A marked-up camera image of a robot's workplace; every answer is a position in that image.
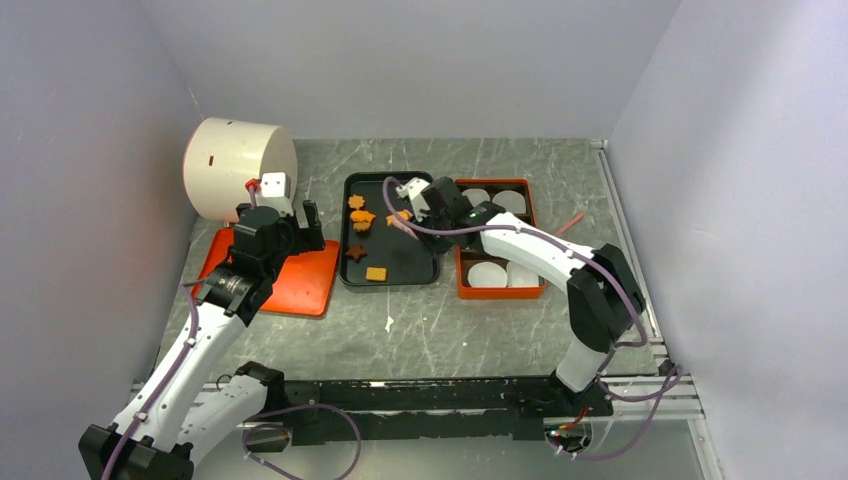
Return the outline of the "brown star cookie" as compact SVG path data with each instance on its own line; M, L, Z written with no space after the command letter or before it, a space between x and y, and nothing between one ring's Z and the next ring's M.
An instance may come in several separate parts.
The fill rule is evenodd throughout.
M367 251L362 244L350 244L345 252L345 256L354 262L360 262L366 255Z

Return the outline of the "square cracker cookie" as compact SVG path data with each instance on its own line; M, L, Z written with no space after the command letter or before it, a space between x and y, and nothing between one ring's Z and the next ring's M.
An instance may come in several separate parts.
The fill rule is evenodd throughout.
M385 282L388 278L388 269L385 267L367 267L365 279L369 282Z

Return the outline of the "pink handled metal tongs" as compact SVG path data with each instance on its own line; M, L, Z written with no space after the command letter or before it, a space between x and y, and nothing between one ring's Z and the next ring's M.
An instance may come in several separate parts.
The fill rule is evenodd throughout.
M389 226L389 227L394 228L394 229L399 230L399 231L402 231L403 233L405 233L406 235L408 235L412 238L416 238L417 234L416 234L414 229L409 227L409 224L410 224L409 220L406 221L406 220L403 220L402 218L397 218L395 224L393 226Z

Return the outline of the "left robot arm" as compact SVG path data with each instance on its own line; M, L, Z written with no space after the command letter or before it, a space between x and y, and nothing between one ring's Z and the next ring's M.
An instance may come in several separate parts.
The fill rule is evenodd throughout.
M80 438L91 478L190 479L238 423L284 411L283 373L258 364L202 406L194 402L216 362L270 298L285 260L324 250L315 203L304 201L303 210L306 227L272 206L237 206L232 244L189 294L189 316L161 364L109 426L90 425Z

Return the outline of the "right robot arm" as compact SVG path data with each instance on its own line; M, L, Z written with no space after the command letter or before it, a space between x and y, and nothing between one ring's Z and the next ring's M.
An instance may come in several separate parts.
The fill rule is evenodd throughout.
M566 295L573 339L553 372L557 382L549 389L557 412L572 415L587 403L587 388L614 350L627 346L622 337L628 330L638 332L634 346L646 343L641 322L645 298L620 248L568 242L492 201L473 204L449 177L387 180L383 197L387 204L394 198L409 202L411 217L401 224L434 250L456 246L506 260Z

